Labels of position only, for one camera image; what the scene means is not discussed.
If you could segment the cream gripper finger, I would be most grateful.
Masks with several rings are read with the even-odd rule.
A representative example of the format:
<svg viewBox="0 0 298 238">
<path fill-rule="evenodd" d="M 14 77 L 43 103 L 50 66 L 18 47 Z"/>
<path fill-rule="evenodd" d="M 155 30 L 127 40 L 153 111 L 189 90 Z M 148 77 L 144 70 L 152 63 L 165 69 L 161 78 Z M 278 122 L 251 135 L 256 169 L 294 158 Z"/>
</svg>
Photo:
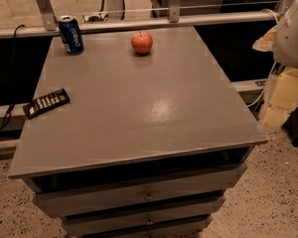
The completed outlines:
<svg viewBox="0 0 298 238">
<path fill-rule="evenodd" d="M 272 52 L 276 28 L 272 27 L 262 37 L 254 42 L 252 48 L 259 52 Z"/>
<path fill-rule="evenodd" d="M 281 127 L 289 118 L 290 113 L 281 108 L 267 107 L 261 123 L 268 127 Z"/>
</svg>

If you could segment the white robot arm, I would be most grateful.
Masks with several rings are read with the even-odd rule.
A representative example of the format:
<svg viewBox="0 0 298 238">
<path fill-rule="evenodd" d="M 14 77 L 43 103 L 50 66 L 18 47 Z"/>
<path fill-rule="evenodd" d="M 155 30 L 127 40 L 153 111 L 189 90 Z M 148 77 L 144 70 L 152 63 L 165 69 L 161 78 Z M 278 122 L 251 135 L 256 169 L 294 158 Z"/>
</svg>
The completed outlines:
<svg viewBox="0 0 298 238">
<path fill-rule="evenodd" d="M 269 74 L 259 114 L 263 125 L 281 127 L 298 107 L 298 0 L 252 48 L 273 52 L 274 62 L 284 66 L 280 74 Z"/>
</svg>

